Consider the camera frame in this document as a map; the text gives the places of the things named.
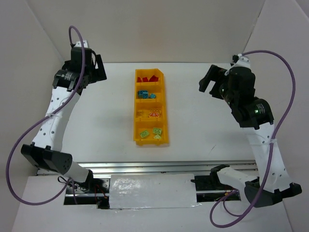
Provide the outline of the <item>teal rounded lego brick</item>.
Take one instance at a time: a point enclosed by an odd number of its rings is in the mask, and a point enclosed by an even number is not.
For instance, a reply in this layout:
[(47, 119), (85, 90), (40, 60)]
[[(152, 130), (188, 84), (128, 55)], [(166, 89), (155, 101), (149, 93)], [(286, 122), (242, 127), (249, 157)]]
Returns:
[(146, 90), (140, 90), (137, 92), (137, 97), (143, 99), (144, 93), (148, 93)]

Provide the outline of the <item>teal rectangular lego brick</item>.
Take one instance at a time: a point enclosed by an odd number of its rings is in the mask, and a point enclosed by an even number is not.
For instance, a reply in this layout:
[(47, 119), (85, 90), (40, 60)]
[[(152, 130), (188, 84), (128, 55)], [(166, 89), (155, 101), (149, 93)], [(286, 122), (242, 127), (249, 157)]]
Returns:
[(143, 91), (142, 92), (142, 98), (143, 99), (148, 99), (149, 98), (149, 92), (148, 91)]

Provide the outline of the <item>red curved lego brick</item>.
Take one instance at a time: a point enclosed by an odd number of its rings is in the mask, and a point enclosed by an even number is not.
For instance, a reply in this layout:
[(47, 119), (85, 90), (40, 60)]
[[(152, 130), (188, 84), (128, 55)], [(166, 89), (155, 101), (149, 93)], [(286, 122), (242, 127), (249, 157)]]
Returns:
[(150, 79), (149, 82), (158, 82), (159, 78), (155, 75), (153, 75)]

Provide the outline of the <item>yellow round orange-print lego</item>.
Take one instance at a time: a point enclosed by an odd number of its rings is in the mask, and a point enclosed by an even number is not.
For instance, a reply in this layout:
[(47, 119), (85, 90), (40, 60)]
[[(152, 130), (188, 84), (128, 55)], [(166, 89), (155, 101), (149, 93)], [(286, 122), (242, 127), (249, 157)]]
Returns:
[(160, 113), (159, 112), (150, 112), (148, 114), (149, 118), (159, 118), (160, 117)]

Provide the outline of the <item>lime green lego brick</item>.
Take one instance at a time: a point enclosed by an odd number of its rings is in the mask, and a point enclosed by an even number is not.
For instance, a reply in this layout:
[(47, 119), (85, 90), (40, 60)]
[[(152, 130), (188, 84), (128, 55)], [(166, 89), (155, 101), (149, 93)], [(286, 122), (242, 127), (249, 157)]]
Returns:
[(162, 129), (161, 128), (153, 128), (153, 133), (161, 135), (162, 134)]

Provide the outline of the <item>pale green lego brick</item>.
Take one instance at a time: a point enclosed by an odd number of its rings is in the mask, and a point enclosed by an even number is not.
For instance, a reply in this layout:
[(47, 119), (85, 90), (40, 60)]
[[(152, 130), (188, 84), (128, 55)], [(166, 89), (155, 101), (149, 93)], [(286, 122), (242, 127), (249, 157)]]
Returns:
[(156, 135), (154, 136), (154, 139), (160, 140), (160, 139), (162, 139), (162, 137), (161, 137), (159, 134), (156, 134)]

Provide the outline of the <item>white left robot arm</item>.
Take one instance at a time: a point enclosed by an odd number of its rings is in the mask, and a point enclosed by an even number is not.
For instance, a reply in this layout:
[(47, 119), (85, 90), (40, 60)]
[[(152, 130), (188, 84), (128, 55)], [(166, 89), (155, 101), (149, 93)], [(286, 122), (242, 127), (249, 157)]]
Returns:
[(93, 172), (73, 161), (72, 155), (62, 152), (64, 132), (70, 115), (83, 89), (89, 84), (106, 80), (100, 55), (92, 49), (71, 49), (71, 59), (54, 76), (52, 96), (44, 121), (29, 145), (22, 145), (22, 155), (35, 167), (72, 178), (85, 192), (100, 183)]

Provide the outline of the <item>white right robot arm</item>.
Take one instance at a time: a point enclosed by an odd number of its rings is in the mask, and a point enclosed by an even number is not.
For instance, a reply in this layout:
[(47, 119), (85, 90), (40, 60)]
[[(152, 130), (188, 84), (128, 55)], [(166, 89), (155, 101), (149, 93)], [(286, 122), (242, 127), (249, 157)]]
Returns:
[(211, 96), (224, 100), (230, 107), (249, 141), (259, 172), (255, 177), (229, 165), (219, 165), (211, 169), (212, 182), (239, 190), (250, 203), (258, 195), (256, 208), (271, 206), (302, 193), (301, 186), (289, 177), (278, 144), (271, 137), (275, 130), (274, 117), (268, 102), (255, 96), (255, 75), (251, 69), (232, 67), (226, 70), (211, 65), (199, 81), (199, 91), (205, 92), (211, 81), (214, 82)]

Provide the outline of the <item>yellow divided plastic bin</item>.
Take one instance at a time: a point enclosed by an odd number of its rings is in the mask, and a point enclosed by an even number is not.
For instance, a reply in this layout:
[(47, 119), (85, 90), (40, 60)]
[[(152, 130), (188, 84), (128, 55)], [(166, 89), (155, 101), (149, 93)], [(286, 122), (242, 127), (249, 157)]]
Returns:
[[(137, 78), (147, 77), (150, 79), (153, 75), (159, 78), (158, 82), (137, 82)], [(155, 94), (155, 99), (139, 99), (137, 92), (146, 90), (150, 94)], [(141, 118), (137, 117), (137, 111), (149, 111), (151, 108), (161, 108), (162, 113), (159, 118)], [(169, 130), (167, 117), (167, 102), (166, 102), (166, 88), (165, 76), (159, 69), (136, 69), (135, 70), (135, 100), (134, 100), (134, 136), (133, 141), (138, 146), (143, 145), (168, 145), (169, 144)], [(154, 139), (156, 134), (153, 133), (153, 128), (161, 128), (162, 139)], [(150, 135), (144, 139), (140, 137), (140, 132), (148, 130)]]

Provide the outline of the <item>lime green lego in bin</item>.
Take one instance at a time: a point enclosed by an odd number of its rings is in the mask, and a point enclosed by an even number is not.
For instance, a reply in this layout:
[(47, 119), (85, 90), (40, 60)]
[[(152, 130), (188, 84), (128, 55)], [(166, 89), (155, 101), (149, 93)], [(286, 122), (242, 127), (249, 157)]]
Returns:
[(142, 139), (148, 137), (149, 135), (150, 135), (150, 133), (149, 133), (148, 130), (144, 130), (144, 131), (141, 131), (141, 132), (140, 132), (140, 137), (141, 137)]

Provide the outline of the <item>white foil covered panel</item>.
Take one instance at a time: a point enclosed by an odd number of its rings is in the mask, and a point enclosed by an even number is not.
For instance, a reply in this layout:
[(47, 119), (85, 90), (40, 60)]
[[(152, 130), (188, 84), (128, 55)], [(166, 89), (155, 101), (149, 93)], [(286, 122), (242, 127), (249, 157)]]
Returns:
[(111, 209), (189, 208), (198, 206), (193, 174), (112, 175)]

